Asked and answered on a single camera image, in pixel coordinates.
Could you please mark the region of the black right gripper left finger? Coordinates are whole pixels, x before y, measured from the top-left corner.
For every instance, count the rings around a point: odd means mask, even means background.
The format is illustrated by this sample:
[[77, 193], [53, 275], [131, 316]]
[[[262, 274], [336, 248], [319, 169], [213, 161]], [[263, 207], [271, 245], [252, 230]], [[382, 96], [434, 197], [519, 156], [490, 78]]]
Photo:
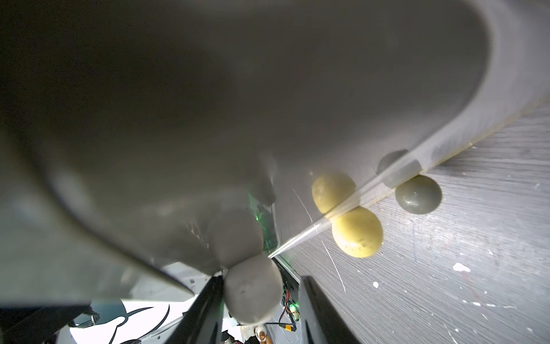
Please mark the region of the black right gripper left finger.
[[166, 343], [220, 343], [223, 277], [212, 277]]

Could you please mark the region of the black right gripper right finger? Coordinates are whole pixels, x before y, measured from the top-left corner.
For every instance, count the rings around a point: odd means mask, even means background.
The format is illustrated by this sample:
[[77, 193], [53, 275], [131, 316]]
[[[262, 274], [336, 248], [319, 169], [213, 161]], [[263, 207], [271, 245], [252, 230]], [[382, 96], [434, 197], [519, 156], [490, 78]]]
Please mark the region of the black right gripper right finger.
[[299, 283], [303, 343], [360, 344], [312, 276]]

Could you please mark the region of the three-drawer storage box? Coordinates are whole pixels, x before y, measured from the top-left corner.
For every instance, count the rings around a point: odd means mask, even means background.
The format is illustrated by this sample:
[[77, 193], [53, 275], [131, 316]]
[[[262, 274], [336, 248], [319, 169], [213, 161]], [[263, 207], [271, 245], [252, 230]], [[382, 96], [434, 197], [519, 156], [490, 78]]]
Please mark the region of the three-drawer storage box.
[[220, 213], [284, 252], [548, 95], [548, 1], [3, 1], [1, 305], [189, 299]]

